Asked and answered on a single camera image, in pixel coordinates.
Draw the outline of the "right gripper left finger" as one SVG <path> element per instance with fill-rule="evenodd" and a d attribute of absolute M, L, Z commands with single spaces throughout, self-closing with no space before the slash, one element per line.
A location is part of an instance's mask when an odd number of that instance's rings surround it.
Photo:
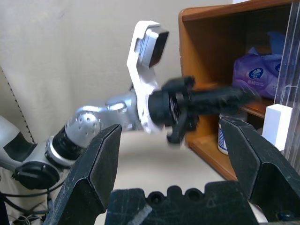
<path fill-rule="evenodd" d="M 121 125 L 93 138 L 64 180 L 45 225 L 92 225 L 106 211 L 118 168 Z"/>

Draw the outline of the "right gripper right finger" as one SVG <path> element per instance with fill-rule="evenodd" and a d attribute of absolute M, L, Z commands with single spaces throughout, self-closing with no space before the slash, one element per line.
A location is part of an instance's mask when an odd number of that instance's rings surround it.
<path fill-rule="evenodd" d="M 220 120 L 229 159 L 250 203 L 269 222 L 299 221 L 300 176 L 283 154 L 242 120 Z"/>

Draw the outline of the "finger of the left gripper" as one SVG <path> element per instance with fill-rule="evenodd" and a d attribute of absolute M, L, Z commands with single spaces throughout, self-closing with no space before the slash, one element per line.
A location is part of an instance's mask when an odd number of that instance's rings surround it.
<path fill-rule="evenodd" d="M 193 98 L 233 98 L 243 94 L 243 90 L 233 86 L 206 86 L 204 89 L 190 90 Z"/>
<path fill-rule="evenodd" d="M 252 90 L 243 91 L 243 94 L 236 97 L 194 98 L 194 110 L 198 114 L 227 113 L 260 99 Z"/>

